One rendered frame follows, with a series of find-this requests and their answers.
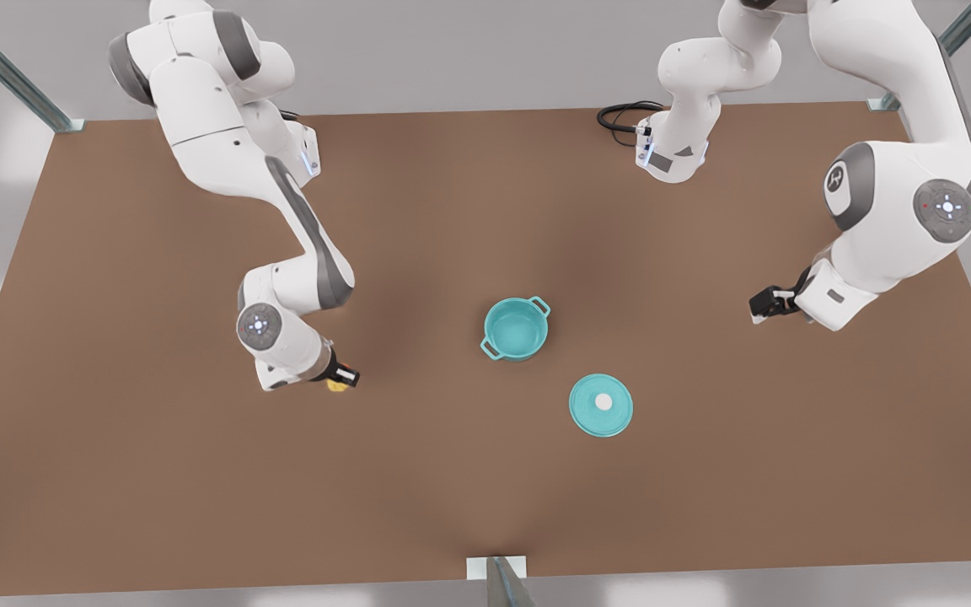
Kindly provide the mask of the teal pot lid white knob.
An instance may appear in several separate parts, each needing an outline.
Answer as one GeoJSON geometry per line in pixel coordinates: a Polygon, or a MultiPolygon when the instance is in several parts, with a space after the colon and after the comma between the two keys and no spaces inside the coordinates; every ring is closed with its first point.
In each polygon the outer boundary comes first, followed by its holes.
{"type": "Polygon", "coordinates": [[[590,437],[616,437],[632,422],[635,402],[616,377],[594,373],[571,387],[569,412],[578,429],[590,437]]]}

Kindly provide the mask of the silver frame post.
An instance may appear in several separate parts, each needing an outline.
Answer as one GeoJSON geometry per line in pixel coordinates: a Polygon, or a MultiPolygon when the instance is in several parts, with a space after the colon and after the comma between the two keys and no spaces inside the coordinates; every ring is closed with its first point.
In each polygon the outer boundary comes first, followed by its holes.
{"type": "Polygon", "coordinates": [[[485,581],[486,607],[537,607],[524,583],[527,557],[469,557],[465,565],[467,580],[485,581]]]}
{"type": "MultiPolygon", "coordinates": [[[[971,38],[971,0],[967,7],[955,17],[955,19],[945,27],[939,34],[941,48],[947,52],[948,56],[956,53],[961,46],[971,38]]],[[[868,99],[866,101],[868,110],[871,112],[897,112],[901,111],[900,100],[893,93],[887,92],[880,99],[868,99]]]]}
{"type": "Polygon", "coordinates": [[[0,51],[0,84],[22,101],[54,133],[80,133],[85,120],[73,119],[0,51]]]}

